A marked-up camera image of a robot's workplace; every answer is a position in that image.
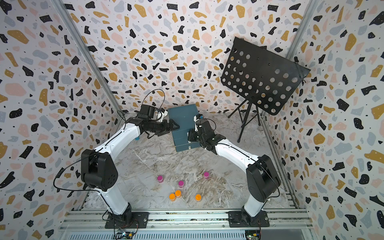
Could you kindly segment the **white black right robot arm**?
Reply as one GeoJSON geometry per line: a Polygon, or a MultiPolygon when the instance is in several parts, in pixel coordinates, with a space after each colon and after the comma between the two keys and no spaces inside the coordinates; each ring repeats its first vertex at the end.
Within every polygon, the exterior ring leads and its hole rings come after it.
{"type": "Polygon", "coordinates": [[[201,114],[194,116],[194,124],[188,141],[197,142],[203,149],[229,160],[246,174],[250,196],[242,211],[246,217],[255,218],[273,193],[280,191],[281,180],[271,158],[253,155],[235,146],[225,136],[216,134],[210,120],[201,114]]]}

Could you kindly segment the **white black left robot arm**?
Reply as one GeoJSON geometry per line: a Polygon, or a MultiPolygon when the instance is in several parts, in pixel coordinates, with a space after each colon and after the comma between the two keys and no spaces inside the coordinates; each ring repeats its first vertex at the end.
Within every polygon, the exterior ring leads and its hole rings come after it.
{"type": "Polygon", "coordinates": [[[178,130],[180,126],[172,119],[166,120],[167,115],[163,108],[143,105],[135,117],[124,119],[122,128],[110,140],[93,150],[83,151],[81,179],[105,201],[112,220],[122,223],[130,222],[132,218],[132,207],[116,185],[116,157],[142,133],[151,138],[150,134],[160,137],[178,130]]]}

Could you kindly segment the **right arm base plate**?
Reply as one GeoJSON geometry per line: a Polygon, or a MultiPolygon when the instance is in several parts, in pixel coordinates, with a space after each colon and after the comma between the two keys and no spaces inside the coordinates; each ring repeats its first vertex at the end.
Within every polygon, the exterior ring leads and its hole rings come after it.
{"type": "Polygon", "coordinates": [[[260,228],[269,227],[269,217],[266,211],[261,210],[255,217],[251,217],[244,209],[228,212],[231,228],[260,228]]]}

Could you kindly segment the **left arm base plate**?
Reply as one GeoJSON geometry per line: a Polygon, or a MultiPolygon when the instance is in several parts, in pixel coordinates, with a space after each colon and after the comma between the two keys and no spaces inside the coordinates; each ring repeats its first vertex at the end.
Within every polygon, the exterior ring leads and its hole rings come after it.
{"type": "Polygon", "coordinates": [[[149,212],[127,212],[122,215],[109,214],[105,224],[106,229],[145,229],[149,220],[149,212]]]}

